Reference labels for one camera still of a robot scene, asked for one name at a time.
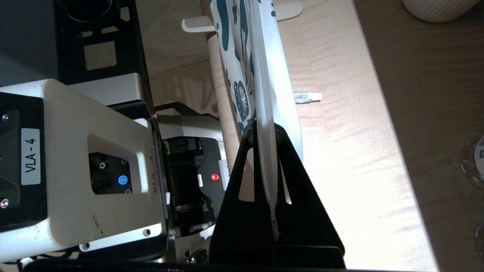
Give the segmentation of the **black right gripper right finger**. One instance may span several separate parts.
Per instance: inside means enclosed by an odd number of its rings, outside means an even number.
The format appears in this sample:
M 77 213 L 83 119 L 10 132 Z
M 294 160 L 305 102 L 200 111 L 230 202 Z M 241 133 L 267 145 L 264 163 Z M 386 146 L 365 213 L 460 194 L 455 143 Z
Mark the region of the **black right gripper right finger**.
M 277 126 L 277 156 L 280 165 L 277 194 L 277 224 L 280 241 L 291 246 L 345 248 L 316 189 L 282 126 Z

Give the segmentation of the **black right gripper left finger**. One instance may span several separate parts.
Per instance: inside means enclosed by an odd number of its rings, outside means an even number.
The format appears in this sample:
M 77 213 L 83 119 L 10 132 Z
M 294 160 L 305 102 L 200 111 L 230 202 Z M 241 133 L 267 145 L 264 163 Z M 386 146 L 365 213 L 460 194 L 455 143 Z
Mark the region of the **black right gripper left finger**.
M 249 125 L 242 137 L 240 148 L 223 203 L 211 239 L 217 246 L 268 247 L 273 245 L 271 212 L 264 192 L 261 174 L 261 159 L 256 139 L 256 123 Z M 249 150 L 254 150 L 254 201 L 239 198 Z

